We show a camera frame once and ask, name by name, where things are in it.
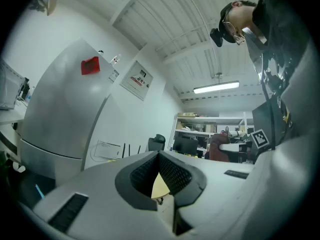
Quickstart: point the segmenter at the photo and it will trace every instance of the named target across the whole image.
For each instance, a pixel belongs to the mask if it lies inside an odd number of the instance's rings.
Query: fluorescent light
[[[239,81],[224,82],[224,83],[218,83],[218,84],[194,88],[193,91],[195,94],[202,94],[202,93],[207,93],[207,92],[214,92],[214,91],[238,88],[239,85],[240,85]]]

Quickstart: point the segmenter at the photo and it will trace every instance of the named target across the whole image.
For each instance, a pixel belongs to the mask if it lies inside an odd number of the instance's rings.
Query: white sticker
[[[95,157],[103,157],[108,159],[121,158],[120,145],[112,144],[99,140],[94,152]]]
[[[253,141],[258,149],[269,145],[269,141],[268,141],[268,138],[267,138],[264,130],[262,130],[262,129],[256,130],[256,131],[250,133],[250,135],[252,136]]]
[[[114,70],[112,74],[109,76],[108,80],[113,84],[118,78],[118,76],[119,76],[119,73],[116,70]]]
[[[145,86],[146,82],[140,75],[131,76],[131,79],[140,87]]]

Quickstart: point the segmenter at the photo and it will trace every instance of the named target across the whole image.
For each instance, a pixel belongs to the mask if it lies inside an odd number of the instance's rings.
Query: cardboard box
[[[206,124],[205,125],[206,133],[217,133],[217,125],[216,124]]]
[[[180,112],[178,113],[178,117],[193,117],[195,118],[196,117],[196,113],[193,113],[193,112]]]
[[[183,128],[182,123],[181,123],[181,122],[177,122],[175,129],[176,129],[176,130],[181,130],[182,128]]]

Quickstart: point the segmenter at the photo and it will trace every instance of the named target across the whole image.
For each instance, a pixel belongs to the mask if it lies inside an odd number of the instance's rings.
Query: computer monitor
[[[173,144],[173,150],[192,156],[197,155],[198,141],[189,138],[176,137]]]
[[[270,98],[270,104],[274,117],[275,145],[278,145],[283,136],[283,132],[285,131],[286,123],[283,120],[283,115],[278,107],[278,101],[276,96],[272,96]],[[271,142],[271,119],[267,103],[265,102],[262,105],[258,106],[256,109],[254,109],[252,111],[252,116],[254,130],[258,131],[260,129],[263,129],[267,139],[269,140],[269,142]]]

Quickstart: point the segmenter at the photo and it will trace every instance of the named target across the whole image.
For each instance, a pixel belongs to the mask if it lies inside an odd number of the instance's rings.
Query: black mesh vent
[[[151,198],[158,171],[158,156],[155,155],[130,174],[132,186],[140,193]]]
[[[163,155],[160,154],[158,156],[161,177],[171,194],[175,195],[190,183],[192,175],[189,171],[173,163]]]
[[[82,207],[87,202],[88,197],[75,193],[66,204],[50,219],[49,225],[55,229],[66,232],[75,220]]]

